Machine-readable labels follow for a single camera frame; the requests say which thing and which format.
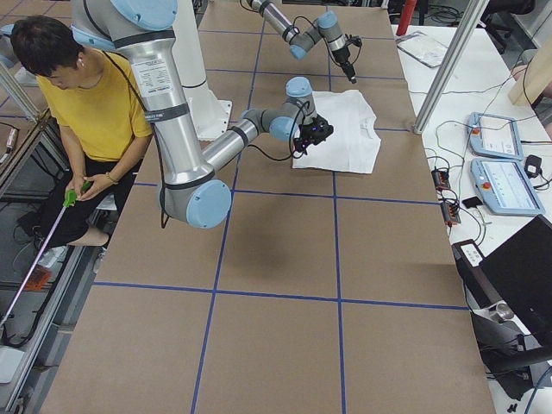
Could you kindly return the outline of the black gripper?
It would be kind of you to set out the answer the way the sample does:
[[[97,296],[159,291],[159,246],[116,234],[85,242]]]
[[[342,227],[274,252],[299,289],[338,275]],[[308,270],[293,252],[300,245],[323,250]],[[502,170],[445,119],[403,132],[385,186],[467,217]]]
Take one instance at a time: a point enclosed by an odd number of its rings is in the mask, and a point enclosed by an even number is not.
[[[315,120],[299,128],[299,137],[293,139],[293,155],[303,156],[310,145],[318,145],[334,133],[334,127],[326,120]]]
[[[336,50],[331,51],[332,56],[336,64],[342,69],[348,81],[351,83],[356,83],[356,73],[353,67],[353,64],[349,61],[350,52],[348,46],[337,48]]]

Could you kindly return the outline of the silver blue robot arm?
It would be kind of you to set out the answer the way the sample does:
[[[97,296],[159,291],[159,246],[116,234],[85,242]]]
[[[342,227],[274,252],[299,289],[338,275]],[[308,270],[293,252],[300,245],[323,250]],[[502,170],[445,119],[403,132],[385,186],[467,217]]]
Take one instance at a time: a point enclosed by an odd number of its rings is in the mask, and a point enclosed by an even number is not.
[[[273,1],[249,0],[247,5],[253,12],[262,16],[264,21],[289,45],[290,53],[296,60],[303,59],[316,44],[323,42],[330,59],[342,69],[348,81],[352,84],[357,82],[354,60],[350,59],[349,47],[353,45],[360,51],[362,40],[359,36],[348,35],[342,31],[334,11],[326,11],[313,22],[300,16],[299,19],[309,23],[309,27],[301,31]]]
[[[310,81],[292,78],[287,99],[276,110],[248,110],[242,119],[207,147],[201,147],[175,60],[175,1],[73,1],[74,39],[100,50],[114,51],[130,63],[136,93],[158,142],[163,178],[159,200],[169,217],[192,227],[210,229],[221,223],[232,204],[229,187],[216,178],[259,135],[291,144],[305,154],[333,134],[317,114]]]

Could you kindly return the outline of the person's hand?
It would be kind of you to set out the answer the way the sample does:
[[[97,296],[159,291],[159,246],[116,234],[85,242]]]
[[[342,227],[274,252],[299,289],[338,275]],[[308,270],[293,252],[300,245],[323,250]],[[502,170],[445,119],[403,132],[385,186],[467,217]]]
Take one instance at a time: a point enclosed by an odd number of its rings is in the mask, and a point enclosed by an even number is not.
[[[86,191],[82,191],[85,183],[91,183],[91,186]],[[106,173],[83,177],[81,183],[77,185],[77,189],[81,191],[78,195],[78,201],[89,201],[109,189],[113,184],[113,180]]]

